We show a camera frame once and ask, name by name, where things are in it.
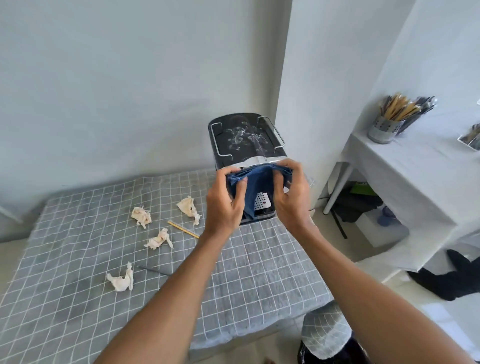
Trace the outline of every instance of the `gray pen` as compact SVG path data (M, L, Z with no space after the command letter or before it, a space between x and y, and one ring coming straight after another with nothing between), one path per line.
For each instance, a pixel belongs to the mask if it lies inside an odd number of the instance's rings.
M160 274L163 274L164 276L171 276L171 274L160 272L158 269L155 269L155 268L150 268L150 267L146 267L146 266L135 266L135 267L138 268L138 269L149 270L150 272L160 273Z

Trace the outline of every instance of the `white table leg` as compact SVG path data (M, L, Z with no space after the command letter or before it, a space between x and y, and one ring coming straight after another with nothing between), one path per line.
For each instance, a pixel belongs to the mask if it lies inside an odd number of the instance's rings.
M325 209L324 209L325 215L328 215L328 213L332 209L333 204L335 203L340 192L342 192L343 187L345 187L345 184L347 183L352 172L353 172L353 166L351 163L349 163L347 169L345 170L345 172L343 172L343 174L340 176L340 179L336 183L335 189L333 190L332 196L328 200L327 206L325 206Z

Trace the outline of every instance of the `person's right arm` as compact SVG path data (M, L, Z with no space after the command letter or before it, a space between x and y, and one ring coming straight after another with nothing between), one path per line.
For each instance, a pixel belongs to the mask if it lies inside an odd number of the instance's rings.
M388 287L377 282L335 249L309 215L309 186L301 164L293 169L290 191L274 174L278 218L298 240L340 305L355 336L374 363L474 363L443 330Z

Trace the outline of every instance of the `table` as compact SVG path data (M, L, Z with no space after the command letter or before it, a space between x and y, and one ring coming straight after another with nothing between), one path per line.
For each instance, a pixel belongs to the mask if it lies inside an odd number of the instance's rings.
M201 234L214 170L145 177L48 201L0 304L0 358L7 363L91 363L167 277L134 269L133 291L114 292L105 275L127 262L174 272ZM199 226L176 203L192 196ZM133 207L151 210L144 230ZM144 248L168 228L174 249ZM227 342L333 299L311 260L276 218L242 226L208 282L191 348Z
M366 131L352 134L344 151L349 168L324 212L358 169L410 230L371 262L419 270L441 247L480 229L480 152L456 140L473 123L426 116L387 145L372 142Z

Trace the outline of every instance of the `blue cloth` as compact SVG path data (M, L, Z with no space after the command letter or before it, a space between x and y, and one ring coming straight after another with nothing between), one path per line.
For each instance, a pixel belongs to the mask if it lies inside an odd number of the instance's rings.
M257 194L266 193L272 202L272 206L274 206L273 170L279 170L283 174L284 186L287 185L287 182L292 182L292 169L279 166L275 163L259 164L227 175L227 188L234 198L237 194L237 182L248 177L245 209L243 212L252 219L255 219L255 199L257 198Z

